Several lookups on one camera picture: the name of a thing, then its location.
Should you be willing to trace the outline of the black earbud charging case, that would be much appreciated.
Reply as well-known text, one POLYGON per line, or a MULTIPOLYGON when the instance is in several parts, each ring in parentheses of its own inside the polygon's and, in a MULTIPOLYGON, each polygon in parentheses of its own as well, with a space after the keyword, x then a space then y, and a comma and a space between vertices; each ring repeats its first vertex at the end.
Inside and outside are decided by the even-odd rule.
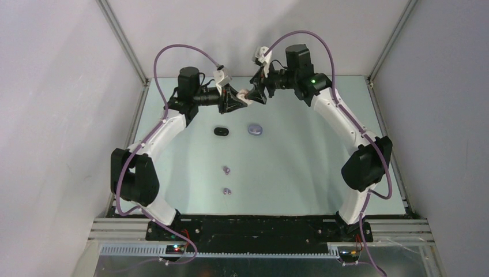
POLYGON ((221 137, 228 136, 230 133, 230 131, 224 127, 216 127, 214 128, 213 132, 216 136, 221 136, 221 137))

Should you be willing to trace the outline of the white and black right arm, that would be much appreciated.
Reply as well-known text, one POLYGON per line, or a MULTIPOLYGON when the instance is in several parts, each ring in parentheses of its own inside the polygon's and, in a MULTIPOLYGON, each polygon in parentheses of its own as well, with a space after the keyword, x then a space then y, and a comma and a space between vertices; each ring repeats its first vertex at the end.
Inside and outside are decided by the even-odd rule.
POLYGON ((292 89, 296 97, 317 112, 342 139, 350 155, 341 169, 349 187, 338 216, 342 221, 335 232, 342 241, 357 236, 357 222, 367 199, 384 175, 388 173, 392 141, 388 136, 378 137, 368 130, 345 104, 333 86, 332 77, 317 73, 310 51, 304 44, 295 44, 285 50, 287 65, 277 70, 272 65, 270 48, 258 47, 252 58, 259 70, 250 80, 252 90, 246 100, 265 104, 278 89, 292 89))

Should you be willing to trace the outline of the purple earbud charging case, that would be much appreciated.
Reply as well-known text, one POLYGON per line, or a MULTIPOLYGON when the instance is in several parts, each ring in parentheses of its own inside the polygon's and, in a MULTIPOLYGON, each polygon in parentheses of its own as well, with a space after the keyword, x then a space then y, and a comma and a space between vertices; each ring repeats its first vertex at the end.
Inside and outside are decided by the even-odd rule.
POLYGON ((252 136, 260 136, 263 134, 263 127, 259 124, 250 124, 247 127, 247 131, 252 136))

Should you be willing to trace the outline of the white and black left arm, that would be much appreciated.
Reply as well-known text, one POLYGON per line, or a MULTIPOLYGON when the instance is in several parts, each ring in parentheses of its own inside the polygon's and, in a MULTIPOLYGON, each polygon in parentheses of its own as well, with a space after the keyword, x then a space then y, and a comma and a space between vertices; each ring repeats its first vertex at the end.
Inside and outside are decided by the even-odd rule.
POLYGON ((149 217, 161 223, 160 233, 168 240, 181 236, 182 224, 164 192, 155 165, 170 142, 183 132, 195 118, 201 106, 217 106, 219 113, 230 113, 247 107, 230 82, 227 68, 218 66, 213 72, 214 87, 202 82, 202 72, 189 66, 182 68, 162 115, 155 126, 138 142, 111 154, 111 192, 116 206, 125 200, 134 203, 149 217))

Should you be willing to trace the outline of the white earbud charging case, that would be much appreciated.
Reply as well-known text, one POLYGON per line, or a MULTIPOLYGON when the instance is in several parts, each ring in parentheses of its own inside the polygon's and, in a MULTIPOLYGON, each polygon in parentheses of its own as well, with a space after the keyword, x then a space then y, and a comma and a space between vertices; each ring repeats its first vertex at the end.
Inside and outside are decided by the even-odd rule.
POLYGON ((241 100, 243 103, 246 103, 247 105, 253 104, 254 101, 248 99, 248 96, 250 94, 250 90, 248 89, 241 89, 237 94, 236 97, 241 100))

